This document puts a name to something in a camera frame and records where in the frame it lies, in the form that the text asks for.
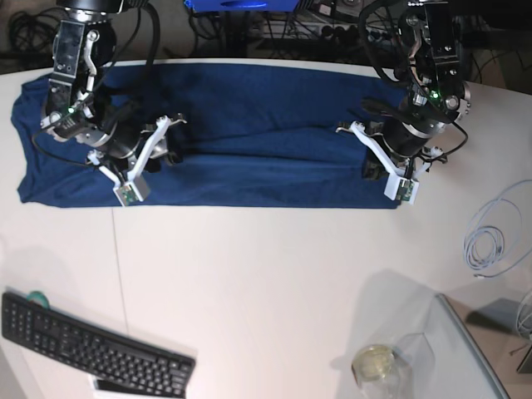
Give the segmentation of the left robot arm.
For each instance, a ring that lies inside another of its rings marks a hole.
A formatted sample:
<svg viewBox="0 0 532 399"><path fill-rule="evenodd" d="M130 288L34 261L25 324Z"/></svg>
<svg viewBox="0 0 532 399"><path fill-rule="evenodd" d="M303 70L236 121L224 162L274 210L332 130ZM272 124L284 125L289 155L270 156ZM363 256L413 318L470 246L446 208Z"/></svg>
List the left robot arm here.
<svg viewBox="0 0 532 399"><path fill-rule="evenodd" d="M399 106L365 97L365 112L382 121L353 121L337 131L354 135L367 149L362 167L366 180L385 179L384 195L413 204L419 177L433 164L445 164L450 150L432 146L431 140L470 109L470 88L460 69L455 29L447 1L410 1L397 21L391 20L392 45L399 64L389 76L377 58L367 30L368 18L392 1L363 6L357 27L364 51L377 75L389 86L405 90Z"/></svg>

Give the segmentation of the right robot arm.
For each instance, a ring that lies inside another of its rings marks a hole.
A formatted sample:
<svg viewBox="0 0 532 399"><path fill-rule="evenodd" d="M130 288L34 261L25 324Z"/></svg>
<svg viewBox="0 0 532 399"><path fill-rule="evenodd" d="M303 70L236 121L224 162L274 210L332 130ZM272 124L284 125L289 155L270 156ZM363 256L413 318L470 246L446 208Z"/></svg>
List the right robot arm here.
<svg viewBox="0 0 532 399"><path fill-rule="evenodd" d="M153 121L137 121L140 103L130 99L114 106L113 96L131 96L147 81L160 45L160 17L147 1L59 1L66 17L52 45L53 70L42 108L41 133L54 140L76 140L89 147L84 161L72 165L99 170L113 184L122 206L145 201L150 194L144 172L155 173L165 160L182 157L168 140L168 131L186 122L181 113ZM127 86L105 83L123 52L116 46L111 16L135 9L151 20L152 38L141 74Z"/></svg>

